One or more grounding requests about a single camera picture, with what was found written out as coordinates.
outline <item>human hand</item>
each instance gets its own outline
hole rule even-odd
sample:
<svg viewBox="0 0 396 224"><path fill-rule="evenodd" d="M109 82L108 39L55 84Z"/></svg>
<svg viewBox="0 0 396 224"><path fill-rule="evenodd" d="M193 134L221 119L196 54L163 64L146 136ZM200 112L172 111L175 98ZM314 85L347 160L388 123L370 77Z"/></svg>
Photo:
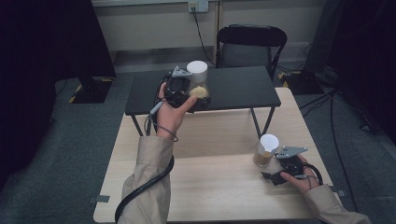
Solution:
<svg viewBox="0 0 396 224"><path fill-rule="evenodd" d="M298 155L298 157L302 162L307 162L302 155ZM304 166L304 174L307 176L305 179L297 179L285 172L280 173L280 176L294 185L302 194L305 194L307 191L318 187L319 182L315 178L314 172L309 167Z"/></svg>
<svg viewBox="0 0 396 224"><path fill-rule="evenodd" d="M160 99L164 97L165 87L166 82L161 85L160 92L158 94ZM157 114L157 136L173 140L176 136L177 129L180 127L181 122L183 121L184 114L186 114L186 112L195 104L196 101L197 97L191 96L179 108L173 108L166 102L165 99L163 99L163 105L160 107Z"/></svg>

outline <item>black chair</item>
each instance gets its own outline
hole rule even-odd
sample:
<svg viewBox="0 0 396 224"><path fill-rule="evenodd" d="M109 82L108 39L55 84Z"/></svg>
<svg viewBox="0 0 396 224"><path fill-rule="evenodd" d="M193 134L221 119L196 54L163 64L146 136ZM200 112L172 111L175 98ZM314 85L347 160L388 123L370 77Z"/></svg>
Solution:
<svg viewBox="0 0 396 224"><path fill-rule="evenodd" d="M225 26L217 35L216 67L264 65L273 80L280 52L287 40L285 32L272 26ZM274 59L271 53L273 47L277 47Z"/></svg>

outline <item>gray carpet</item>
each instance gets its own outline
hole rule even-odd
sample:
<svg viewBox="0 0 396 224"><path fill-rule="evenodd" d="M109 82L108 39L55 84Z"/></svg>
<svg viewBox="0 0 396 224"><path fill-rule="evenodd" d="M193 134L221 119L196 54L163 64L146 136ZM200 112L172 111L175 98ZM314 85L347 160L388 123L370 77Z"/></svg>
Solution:
<svg viewBox="0 0 396 224"><path fill-rule="evenodd" d="M94 223L95 204L89 203L89 198L99 194L104 180L132 81L128 69L149 69L147 64L115 65L118 78L103 104L68 104L78 81L69 79L67 83L57 83L57 90L62 91L53 111L54 121L33 162L12 175L1 193L0 223ZM282 65L292 68L296 63ZM172 68L174 64L151 69L167 67ZM304 105L317 97L295 98L299 105ZM305 121L334 185L348 191L332 139L330 101L310 112ZM359 211L368 215L373 223L396 223L396 188L393 187L396 171L392 169L395 146L382 133L361 131L361 115L338 94L333 102L333 121ZM354 209L350 196L341 199L348 210ZM290 223L318 222L292 220Z"/></svg>

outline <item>beige sleeve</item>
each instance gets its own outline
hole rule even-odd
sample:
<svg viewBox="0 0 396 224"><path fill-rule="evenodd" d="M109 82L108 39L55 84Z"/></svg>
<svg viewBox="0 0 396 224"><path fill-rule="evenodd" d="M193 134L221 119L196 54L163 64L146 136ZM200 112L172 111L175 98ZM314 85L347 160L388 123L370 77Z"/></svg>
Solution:
<svg viewBox="0 0 396 224"><path fill-rule="evenodd" d="M172 158L173 144L172 140L161 137L140 137L134 174L124 182L122 199L166 168ZM168 175L125 206L119 223L166 223L170 199Z"/></svg>
<svg viewBox="0 0 396 224"><path fill-rule="evenodd" d="M360 213L348 212L335 198L327 185L309 190L304 198L313 215L327 223L370 224L370 219Z"/></svg>

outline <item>electrical outlet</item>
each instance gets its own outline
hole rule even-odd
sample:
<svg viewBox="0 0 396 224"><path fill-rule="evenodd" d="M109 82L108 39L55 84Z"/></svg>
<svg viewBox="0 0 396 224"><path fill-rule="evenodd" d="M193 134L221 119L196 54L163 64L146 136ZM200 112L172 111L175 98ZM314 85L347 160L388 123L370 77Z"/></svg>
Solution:
<svg viewBox="0 0 396 224"><path fill-rule="evenodd" d="M195 8L195 12L198 12L198 2L191 1L188 4L188 11L192 12L192 9Z"/></svg>
<svg viewBox="0 0 396 224"><path fill-rule="evenodd" d="M199 12L207 12L207 11L209 11L209 3L208 3L208 1L199 1L198 2L198 11Z"/></svg>

